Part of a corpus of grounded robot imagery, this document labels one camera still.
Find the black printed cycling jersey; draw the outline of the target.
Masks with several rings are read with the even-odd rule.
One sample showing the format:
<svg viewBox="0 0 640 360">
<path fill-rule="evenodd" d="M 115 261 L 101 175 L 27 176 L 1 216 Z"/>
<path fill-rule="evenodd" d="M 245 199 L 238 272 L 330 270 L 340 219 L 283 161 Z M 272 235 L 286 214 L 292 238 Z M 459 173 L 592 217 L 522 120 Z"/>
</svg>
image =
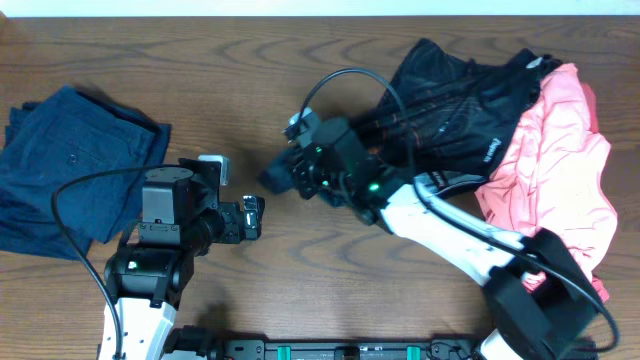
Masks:
<svg viewBox="0 0 640 360">
<path fill-rule="evenodd" d="M 484 65 L 421 39 L 396 70 L 393 89 L 351 124 L 391 166 L 407 166 L 412 150 L 417 173 L 441 197 L 474 191 L 500 165 L 542 80 L 561 63 L 523 49 L 503 65 Z"/>
</svg>

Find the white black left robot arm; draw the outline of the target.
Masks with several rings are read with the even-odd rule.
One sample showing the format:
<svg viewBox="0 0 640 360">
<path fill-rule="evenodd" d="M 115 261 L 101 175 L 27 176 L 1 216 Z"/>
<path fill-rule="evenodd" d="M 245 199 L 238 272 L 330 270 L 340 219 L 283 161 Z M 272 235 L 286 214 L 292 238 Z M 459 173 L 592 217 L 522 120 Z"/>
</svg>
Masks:
<svg viewBox="0 0 640 360">
<path fill-rule="evenodd" d="M 205 329 L 176 328 L 195 260 L 214 244 L 255 241 L 261 235 L 263 198 L 222 202 L 229 161 L 221 155 L 182 159 L 145 173 L 138 240 L 122 235 L 105 266 L 113 305 L 104 311 L 101 359 L 223 359 L 225 345 Z"/>
</svg>

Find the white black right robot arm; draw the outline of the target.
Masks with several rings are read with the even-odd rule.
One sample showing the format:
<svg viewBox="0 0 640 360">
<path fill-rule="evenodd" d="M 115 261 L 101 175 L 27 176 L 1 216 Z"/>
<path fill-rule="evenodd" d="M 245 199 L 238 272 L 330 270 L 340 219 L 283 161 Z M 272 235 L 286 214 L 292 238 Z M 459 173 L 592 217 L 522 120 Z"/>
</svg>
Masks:
<svg viewBox="0 0 640 360">
<path fill-rule="evenodd" d="M 383 163 L 344 119 L 293 123 L 291 147 L 259 176 L 274 194 L 296 190 L 347 206 L 367 225 L 414 241 L 482 290 L 495 330 L 481 359 L 564 359 L 592 352 L 579 336 L 604 308 L 558 235 L 504 230 L 447 203 L 419 177 Z"/>
</svg>

